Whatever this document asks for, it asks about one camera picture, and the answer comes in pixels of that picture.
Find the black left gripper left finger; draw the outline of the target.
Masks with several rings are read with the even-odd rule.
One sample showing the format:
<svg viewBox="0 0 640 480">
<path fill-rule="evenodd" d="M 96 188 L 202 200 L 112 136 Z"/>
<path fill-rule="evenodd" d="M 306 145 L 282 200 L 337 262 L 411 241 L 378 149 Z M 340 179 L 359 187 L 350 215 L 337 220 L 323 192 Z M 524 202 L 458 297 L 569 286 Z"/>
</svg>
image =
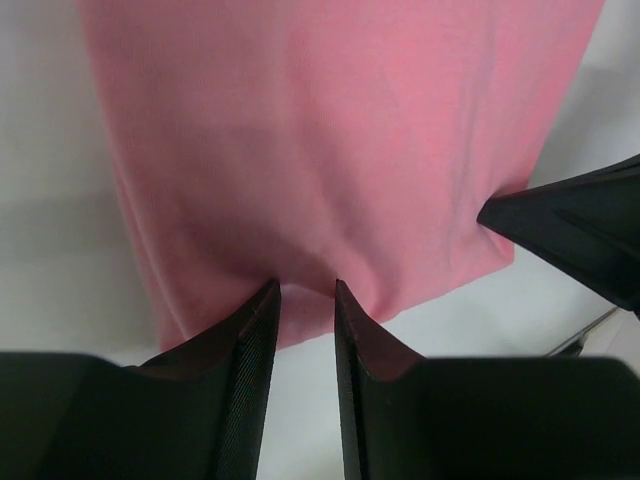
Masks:
<svg viewBox="0 0 640 480">
<path fill-rule="evenodd" d="M 138 366 L 85 355 L 1 356 L 5 479 L 252 479 L 281 293 Z"/>
</svg>

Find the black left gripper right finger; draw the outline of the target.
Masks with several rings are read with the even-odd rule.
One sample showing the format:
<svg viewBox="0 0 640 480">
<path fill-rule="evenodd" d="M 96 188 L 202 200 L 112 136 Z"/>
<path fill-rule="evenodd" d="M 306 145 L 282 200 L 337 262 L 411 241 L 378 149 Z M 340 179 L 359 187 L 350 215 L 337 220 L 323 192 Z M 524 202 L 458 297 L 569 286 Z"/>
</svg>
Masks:
<svg viewBox="0 0 640 480">
<path fill-rule="evenodd" d="M 639 379 L 603 357 L 427 358 L 335 290 L 348 479 L 635 479 Z"/>
</svg>

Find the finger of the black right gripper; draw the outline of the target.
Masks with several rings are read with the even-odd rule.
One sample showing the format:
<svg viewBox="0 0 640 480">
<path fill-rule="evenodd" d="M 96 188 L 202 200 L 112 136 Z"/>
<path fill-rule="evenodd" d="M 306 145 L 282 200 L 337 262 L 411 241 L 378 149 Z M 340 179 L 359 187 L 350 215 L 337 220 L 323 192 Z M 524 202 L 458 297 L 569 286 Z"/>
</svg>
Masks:
<svg viewBox="0 0 640 480">
<path fill-rule="evenodd" d="M 477 222 L 639 313 L 639 157 L 489 199 Z"/>
</svg>

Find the light pink t shirt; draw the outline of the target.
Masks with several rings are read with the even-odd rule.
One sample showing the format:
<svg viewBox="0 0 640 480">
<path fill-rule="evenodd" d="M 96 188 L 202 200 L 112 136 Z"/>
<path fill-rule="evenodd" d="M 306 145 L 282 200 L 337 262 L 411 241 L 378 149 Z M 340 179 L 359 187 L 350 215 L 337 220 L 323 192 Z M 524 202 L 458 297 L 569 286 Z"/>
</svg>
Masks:
<svg viewBox="0 0 640 480">
<path fill-rule="evenodd" d="M 599 1 L 82 1 L 114 176 L 170 349 L 267 280 L 278 343 L 345 281 L 385 322 L 510 265 Z"/>
</svg>

